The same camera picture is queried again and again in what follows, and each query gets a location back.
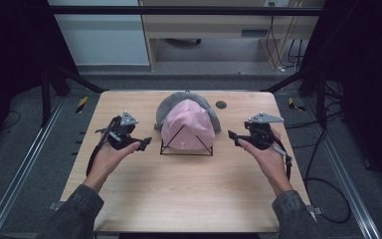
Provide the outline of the aluminium floor rail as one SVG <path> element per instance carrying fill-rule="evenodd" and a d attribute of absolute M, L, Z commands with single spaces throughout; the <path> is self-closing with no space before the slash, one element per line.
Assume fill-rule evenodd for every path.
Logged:
<path fill-rule="evenodd" d="M 61 112 L 61 108 L 65 102 L 65 98 L 57 97 L 51 109 L 51 114 L 47 122 L 40 127 L 33 143 L 29 147 L 21 165 L 16 171 L 11 183 L 7 187 L 3 197 L 0 200 L 0 229 L 4 224 L 10 210 L 12 209 L 36 159 L 42 151 L 42 148 L 54 127 L 54 124 Z"/>
<path fill-rule="evenodd" d="M 328 135 L 331 130 L 331 127 L 328 125 L 329 120 L 327 119 L 325 123 L 327 126 L 327 131 L 322 137 L 324 150 L 340 189 L 349 204 L 352 218 L 356 221 L 364 239 L 382 239 L 382 236 L 380 235 L 364 200 L 356 188 L 348 170 L 344 167 L 341 157 L 339 156 L 331 137 Z"/>

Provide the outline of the white cabinet panel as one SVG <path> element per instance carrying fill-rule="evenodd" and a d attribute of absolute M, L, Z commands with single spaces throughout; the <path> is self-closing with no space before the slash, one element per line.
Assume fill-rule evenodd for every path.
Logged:
<path fill-rule="evenodd" d="M 148 65 L 139 15 L 56 14 L 77 66 Z"/>

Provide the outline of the yellow black striped tape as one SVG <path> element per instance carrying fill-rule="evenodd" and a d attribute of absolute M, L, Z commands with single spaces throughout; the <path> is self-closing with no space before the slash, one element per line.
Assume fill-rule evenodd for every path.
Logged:
<path fill-rule="evenodd" d="M 293 98 L 288 98 L 288 106 L 289 106 L 290 109 L 294 109 L 294 110 L 297 110 L 299 112 L 305 112 L 306 111 L 305 107 L 297 106 L 294 103 Z"/>

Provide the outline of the person's left hand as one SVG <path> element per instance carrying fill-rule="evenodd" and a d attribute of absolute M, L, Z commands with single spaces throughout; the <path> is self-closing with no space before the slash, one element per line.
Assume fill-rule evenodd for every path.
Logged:
<path fill-rule="evenodd" d="M 128 155 L 134 153 L 139 146 L 139 142 L 134 142 L 121 150 L 116 150 L 105 143 L 95 156 L 92 169 L 84 180 L 83 185 L 87 186 L 95 193 L 99 193 L 107 178 L 113 173 L 118 165 Z"/>

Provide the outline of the black horizontal frame bar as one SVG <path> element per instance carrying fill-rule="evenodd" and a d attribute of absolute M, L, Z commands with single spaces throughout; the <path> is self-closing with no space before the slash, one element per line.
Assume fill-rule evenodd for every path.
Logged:
<path fill-rule="evenodd" d="M 320 16 L 322 8 L 210 7 L 210 6 L 50 6 L 54 14 L 90 15 L 232 15 L 232 16 Z"/>

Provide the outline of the yellow-handled tool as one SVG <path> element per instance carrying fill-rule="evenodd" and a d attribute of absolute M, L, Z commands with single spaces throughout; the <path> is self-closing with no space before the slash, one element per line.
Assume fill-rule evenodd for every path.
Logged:
<path fill-rule="evenodd" d="M 77 109 L 76 109 L 76 114 L 80 114 L 83 111 L 85 104 L 88 101 L 88 98 L 89 97 L 82 97 L 80 99 L 79 104 L 78 104 Z"/>

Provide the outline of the black curtain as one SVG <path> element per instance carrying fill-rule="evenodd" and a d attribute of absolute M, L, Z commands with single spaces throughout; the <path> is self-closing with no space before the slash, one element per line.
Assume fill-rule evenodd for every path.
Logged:
<path fill-rule="evenodd" d="M 42 10 L 48 5 L 48 0 L 0 0 L 0 128 L 11 100 L 40 85 L 44 63 L 27 29 L 53 61 L 78 71 L 55 16 Z"/>
<path fill-rule="evenodd" d="M 382 173 L 382 0 L 324 0 L 304 62 L 325 42 L 324 73 L 343 86 L 343 108 L 366 159 Z"/>

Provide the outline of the person's right hand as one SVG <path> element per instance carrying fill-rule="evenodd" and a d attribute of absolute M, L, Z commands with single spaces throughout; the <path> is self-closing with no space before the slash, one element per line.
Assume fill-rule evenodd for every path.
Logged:
<path fill-rule="evenodd" d="M 292 190 L 292 186 L 287 179 L 285 159 L 272 146 L 260 150 L 243 139 L 239 140 L 239 144 L 256 160 L 276 196 Z"/>

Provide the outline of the grey beanie hat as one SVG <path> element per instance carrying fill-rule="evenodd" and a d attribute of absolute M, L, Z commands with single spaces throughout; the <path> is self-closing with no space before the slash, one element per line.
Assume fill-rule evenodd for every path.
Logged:
<path fill-rule="evenodd" d="M 215 111 L 211 108 L 208 101 L 204 97 L 195 93 L 190 93 L 190 92 L 174 93 L 160 103 L 155 115 L 156 123 L 154 125 L 154 129 L 157 131 L 161 131 L 164 121 L 166 117 L 168 116 L 168 114 L 173 110 L 175 106 L 177 106 L 179 103 L 185 100 L 191 100 L 193 102 L 196 102 L 201 108 L 206 110 L 209 115 L 212 126 L 214 128 L 214 132 L 215 133 L 221 132 L 222 129 L 221 129 L 220 120 L 217 117 L 217 114 L 215 113 Z"/>

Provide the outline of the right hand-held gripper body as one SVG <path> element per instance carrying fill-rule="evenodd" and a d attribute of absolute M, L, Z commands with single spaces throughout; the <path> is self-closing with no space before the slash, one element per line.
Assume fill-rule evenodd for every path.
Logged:
<path fill-rule="evenodd" d="M 249 142 L 258 149 L 267 149 L 274 142 L 281 144 L 281 141 L 274 135 L 271 123 L 284 122 L 281 117 L 260 112 L 244 122 L 244 127 L 250 132 Z"/>

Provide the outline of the black metal stand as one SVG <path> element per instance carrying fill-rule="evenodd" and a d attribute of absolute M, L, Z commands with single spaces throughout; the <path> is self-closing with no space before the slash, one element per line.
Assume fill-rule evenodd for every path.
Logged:
<path fill-rule="evenodd" d="M 66 96 L 70 91 L 66 79 L 73 80 L 94 93 L 103 93 L 105 89 L 87 81 L 78 73 L 74 73 L 61 65 L 48 64 L 41 72 L 41 93 L 42 93 L 42 124 L 44 127 L 51 119 L 51 95 L 50 87 L 53 87 L 58 96 Z"/>
<path fill-rule="evenodd" d="M 320 126 L 326 129 L 326 110 L 325 110 L 325 74 L 319 67 L 306 67 L 303 70 L 299 70 L 297 73 L 287 77 L 279 83 L 262 89 L 262 92 L 275 93 L 285 86 L 302 80 L 302 83 L 298 89 L 298 93 L 301 97 L 308 97 L 313 92 L 316 92 L 316 108 L 315 116 Z"/>

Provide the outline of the black wire triangle rack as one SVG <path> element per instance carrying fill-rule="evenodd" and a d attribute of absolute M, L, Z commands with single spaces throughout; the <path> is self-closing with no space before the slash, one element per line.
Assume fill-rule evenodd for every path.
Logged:
<path fill-rule="evenodd" d="M 160 146 L 160 154 L 161 155 L 181 155 L 181 156 L 197 156 L 197 155 L 213 155 L 213 145 L 208 149 L 202 150 L 180 150 L 174 149 L 164 144 L 161 137 L 161 146 Z"/>

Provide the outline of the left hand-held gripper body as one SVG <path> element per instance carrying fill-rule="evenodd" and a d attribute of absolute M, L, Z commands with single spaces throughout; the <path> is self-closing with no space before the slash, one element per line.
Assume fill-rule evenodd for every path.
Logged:
<path fill-rule="evenodd" d="M 120 150 L 137 141 L 130 134 L 134 131 L 138 120 L 127 111 L 124 111 L 121 116 L 114 117 L 107 127 L 98 129 L 101 133 L 100 141 L 96 149 L 108 142 L 114 149 Z"/>

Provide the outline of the pink beanie hat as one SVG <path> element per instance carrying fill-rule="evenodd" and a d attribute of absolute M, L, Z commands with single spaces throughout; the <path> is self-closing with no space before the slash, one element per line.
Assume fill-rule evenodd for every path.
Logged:
<path fill-rule="evenodd" d="M 174 149 L 202 150 L 213 145 L 216 135 L 208 112 L 196 102 L 184 100 L 166 116 L 161 136 Z"/>

